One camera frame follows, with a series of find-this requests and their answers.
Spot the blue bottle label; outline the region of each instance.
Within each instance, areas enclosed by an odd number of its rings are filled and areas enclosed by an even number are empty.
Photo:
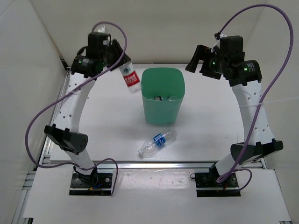
[[[166,139],[163,137],[163,135],[158,134],[154,137],[154,142],[157,144],[157,146],[161,146],[166,142]]]

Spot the empty plastic bottle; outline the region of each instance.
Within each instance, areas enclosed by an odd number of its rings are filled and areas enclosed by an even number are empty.
[[[167,128],[153,139],[147,140],[138,150],[139,154],[144,157],[149,157],[161,149],[164,144],[170,144],[175,140],[176,132],[172,128]]]

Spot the green container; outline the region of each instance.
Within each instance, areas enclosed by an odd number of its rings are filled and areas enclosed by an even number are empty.
[[[146,122],[166,125],[176,121],[185,95],[185,82],[180,70],[151,68],[142,74],[142,100]],[[160,101],[151,98],[176,96],[177,100]]]

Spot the mounting plate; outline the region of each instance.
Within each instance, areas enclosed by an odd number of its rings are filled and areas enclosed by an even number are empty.
[[[90,186],[82,183],[78,174],[74,172],[71,178],[69,195],[108,196],[111,194],[112,175],[112,173],[98,173],[98,184],[102,185],[100,188],[90,190]]]
[[[197,197],[236,197],[241,196],[235,173],[222,184],[217,184],[210,173],[195,173]]]

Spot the purple cable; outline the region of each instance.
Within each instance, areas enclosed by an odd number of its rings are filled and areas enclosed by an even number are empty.
[[[224,28],[239,14],[241,14],[242,12],[248,10],[248,9],[251,9],[251,8],[256,8],[256,7],[269,7],[269,8],[273,8],[275,10],[277,10],[279,13],[282,14],[282,16],[285,18],[288,26],[289,26],[289,30],[290,30],[290,45],[289,45],[289,50],[288,50],[288,53],[286,55],[286,58],[285,58],[285,61],[283,63],[283,65],[281,66],[281,69],[279,70],[279,72],[277,73],[277,75],[274,77],[274,79],[272,80],[272,82],[269,84],[269,86],[267,87],[267,89],[265,90],[265,92],[263,93],[259,103],[262,103],[264,98],[266,97],[267,93],[269,92],[269,90],[271,89],[271,87],[274,85],[274,83],[276,82],[276,80],[279,78],[279,76],[281,75],[282,71],[285,69],[286,67],[286,64],[288,63],[289,59],[290,59],[290,56],[291,56],[291,52],[292,52],[292,48],[293,48],[293,43],[294,43],[294,31],[293,31],[293,27],[292,27],[292,23],[289,19],[289,17],[287,16],[287,14],[280,8],[278,8],[277,6],[274,6],[274,5],[271,5],[271,4],[256,4],[256,5],[252,5],[252,6],[249,6],[249,7],[246,7],[244,9],[242,9],[241,11],[237,12],[232,18],[230,18],[227,23],[223,26],[223,28],[220,30],[220,33],[224,30]],[[217,179],[217,183],[222,183],[224,182],[233,172],[235,172],[235,168],[236,166],[239,164],[242,156],[244,155],[245,153],[245,150],[247,148],[247,145],[248,145],[248,142],[250,140],[250,137],[251,137],[251,134],[253,132],[253,128],[254,128],[254,125],[256,123],[256,120],[257,120],[257,117],[258,117],[258,113],[260,111],[260,108],[261,108],[261,104],[259,104],[256,108],[256,113],[253,117],[253,120],[252,120],[252,123],[251,123],[251,126],[250,126],[250,129],[249,129],[249,132],[248,132],[248,135],[247,135],[247,138],[245,140],[245,143],[244,143],[244,146],[238,156],[238,158],[236,159],[233,167],[225,174],[221,175],[220,177],[218,177]],[[250,182],[251,178],[249,179],[248,183],[242,187],[242,189],[244,189]]]
[[[98,26],[98,25],[101,25],[101,24],[109,24],[109,25],[112,25],[114,27],[117,27],[123,34],[123,37],[125,39],[125,45],[124,45],[124,48],[123,48],[123,52],[120,56],[120,58],[111,66],[109,67],[108,69],[106,69],[105,71],[102,71],[100,74],[97,74],[95,77],[93,78],[90,78],[88,79],[87,81],[85,81],[84,83],[78,85],[75,89],[73,89],[71,92],[69,92],[68,94],[64,95],[63,97],[61,97],[60,99],[56,100],[55,102],[51,103],[50,105],[46,106],[45,108],[43,108],[39,113],[37,113],[37,115],[35,117],[33,117],[32,121],[30,121],[28,127],[27,127],[27,130],[26,130],[26,133],[25,133],[25,147],[26,147],[26,151],[27,151],[27,154],[29,156],[29,158],[31,159],[31,161],[38,167],[40,168],[55,168],[55,167],[60,167],[60,166],[63,166],[63,165],[67,165],[67,164],[70,164],[70,165],[74,165],[76,167],[79,167],[78,164],[74,163],[74,162],[63,162],[63,163],[60,163],[60,164],[56,164],[56,165],[53,165],[53,166],[44,166],[44,165],[40,165],[38,164],[37,161],[35,161],[35,159],[33,158],[31,152],[30,152],[30,149],[29,149],[29,144],[28,144],[28,136],[29,136],[29,131],[33,125],[33,123],[36,121],[36,119],[42,114],[44,113],[46,110],[48,110],[49,108],[51,108],[52,106],[58,104],[59,102],[63,101],[64,99],[68,98],[69,96],[71,96],[73,94],[73,92],[76,92],[78,89],[80,89],[82,86],[86,85],[87,83],[97,79],[98,77],[104,75],[106,72],[110,71],[111,69],[113,69],[120,61],[121,59],[123,58],[123,56],[125,55],[125,52],[126,52],[126,49],[127,49],[127,43],[128,43],[128,40],[127,40],[127,36],[125,34],[125,32],[123,31],[123,29],[121,27],[119,27],[118,25],[112,23],[112,22],[107,22],[107,21],[104,21],[104,22],[99,22],[97,23],[96,25],[94,25],[93,27],[93,30]],[[100,165],[101,163],[107,161],[107,160],[111,160],[115,165],[116,165],[116,174],[115,174],[115,181],[114,181],[114,184],[113,184],[113,189],[111,191],[111,195],[114,193],[114,189],[115,189],[115,185],[116,185],[116,179],[117,179],[117,175],[118,175],[118,165],[116,163],[116,161],[114,159],[111,159],[111,158],[107,158],[107,159],[104,159],[102,161],[100,161],[99,163],[97,163],[96,165],[94,165],[93,167],[90,167],[90,168],[81,168],[82,170],[91,170],[93,168],[96,168],[98,165]]]

